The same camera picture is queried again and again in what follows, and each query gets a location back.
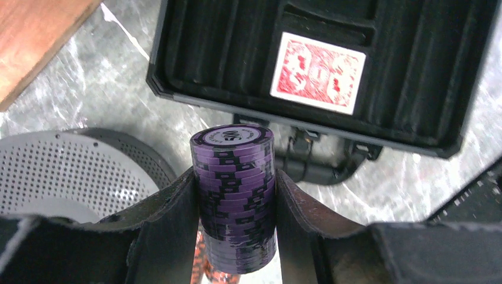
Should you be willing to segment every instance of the marble surface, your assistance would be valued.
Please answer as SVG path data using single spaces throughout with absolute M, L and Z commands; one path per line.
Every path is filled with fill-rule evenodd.
M 105 0 L 18 100 L 0 114 L 0 138 L 38 130 L 104 127 L 151 145 L 181 174 L 191 166 L 194 133 L 231 122 L 231 114 L 153 95 L 145 83 L 160 0 Z M 357 222 L 418 221 L 428 216 L 502 154 L 502 22 L 476 87 L 462 151 L 450 160 L 384 149 L 353 178 L 336 186 L 300 183 L 307 193 Z M 281 145 L 289 127 L 272 125 Z M 337 159 L 338 141 L 314 149 Z M 242 277 L 246 283 L 282 283 L 279 257 Z

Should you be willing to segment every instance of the wooden board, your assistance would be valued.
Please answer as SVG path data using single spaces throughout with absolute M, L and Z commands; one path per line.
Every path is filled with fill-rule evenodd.
M 100 0 L 0 0 L 0 111 L 35 78 Z

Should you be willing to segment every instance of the playing card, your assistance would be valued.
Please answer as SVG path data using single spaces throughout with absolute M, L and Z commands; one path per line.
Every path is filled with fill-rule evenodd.
M 270 95 L 352 115 L 365 59 L 359 51 L 282 33 Z

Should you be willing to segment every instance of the black handle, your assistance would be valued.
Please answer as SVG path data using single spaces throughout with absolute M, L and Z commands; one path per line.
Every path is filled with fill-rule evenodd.
M 238 114 L 234 114 L 233 122 L 269 125 L 268 121 Z M 312 146 L 319 141 L 320 136 L 321 134 L 315 131 L 296 129 L 295 136 L 289 138 L 286 153 L 284 155 L 276 153 L 275 166 L 282 169 L 294 182 L 335 185 L 350 178 L 366 159 L 376 160 L 382 151 L 381 146 L 346 140 L 345 159 L 337 167 L 333 167 L 311 159 Z M 295 152 L 295 157 L 291 156 L 292 151 Z

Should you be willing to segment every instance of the poker chip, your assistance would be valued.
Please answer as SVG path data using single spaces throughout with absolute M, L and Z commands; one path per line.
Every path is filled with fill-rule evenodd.
M 190 147 L 208 261 L 224 273 L 261 269 L 276 251 L 272 132 L 224 125 L 195 134 Z

